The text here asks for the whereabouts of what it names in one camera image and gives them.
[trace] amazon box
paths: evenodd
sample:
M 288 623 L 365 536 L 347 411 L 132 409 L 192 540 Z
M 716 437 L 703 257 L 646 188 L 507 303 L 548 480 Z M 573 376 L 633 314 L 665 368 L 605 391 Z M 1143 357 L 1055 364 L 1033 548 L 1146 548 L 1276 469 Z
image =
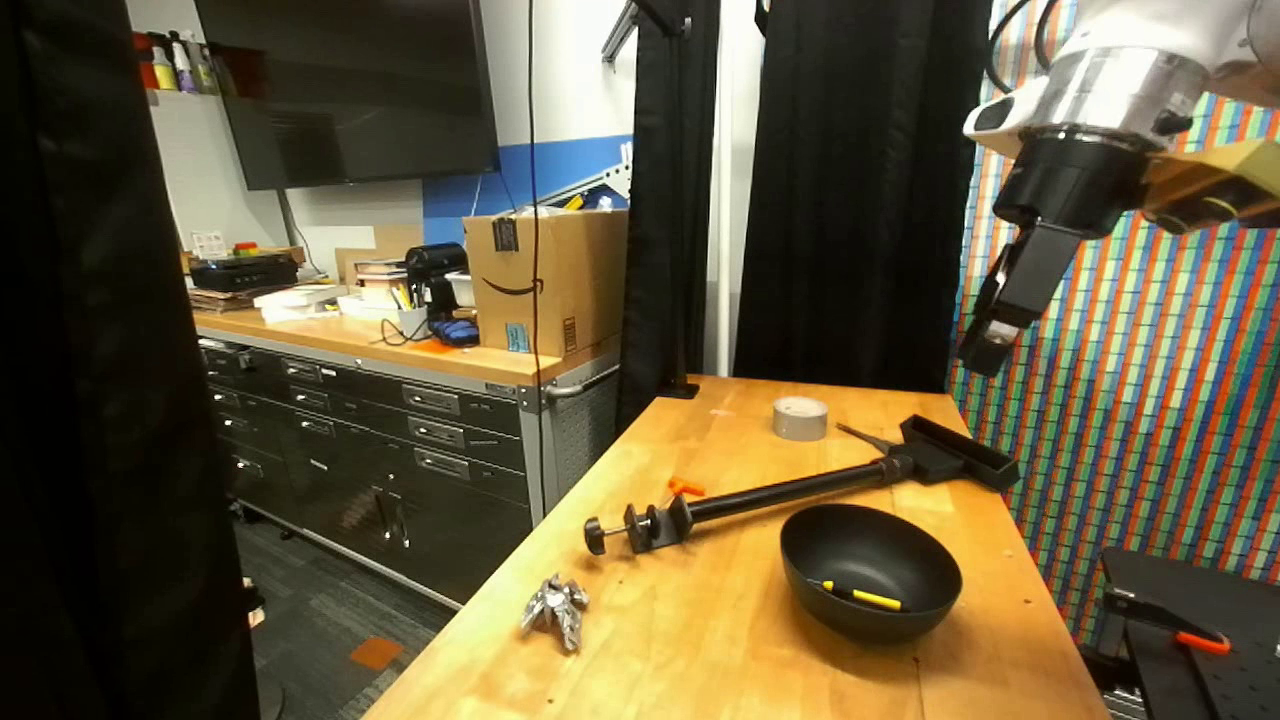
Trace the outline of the amazon box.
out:
M 482 346 L 593 357 L 618 344 L 626 211 L 466 217 Z

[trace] black bowl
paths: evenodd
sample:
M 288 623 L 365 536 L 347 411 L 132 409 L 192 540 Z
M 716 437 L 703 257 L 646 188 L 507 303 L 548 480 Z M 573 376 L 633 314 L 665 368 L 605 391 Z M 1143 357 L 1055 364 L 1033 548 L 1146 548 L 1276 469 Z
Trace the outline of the black bowl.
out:
M 788 517 L 780 543 L 797 598 L 852 640 L 916 640 L 959 594 L 953 550 L 924 528 L 877 508 L 802 508 Z

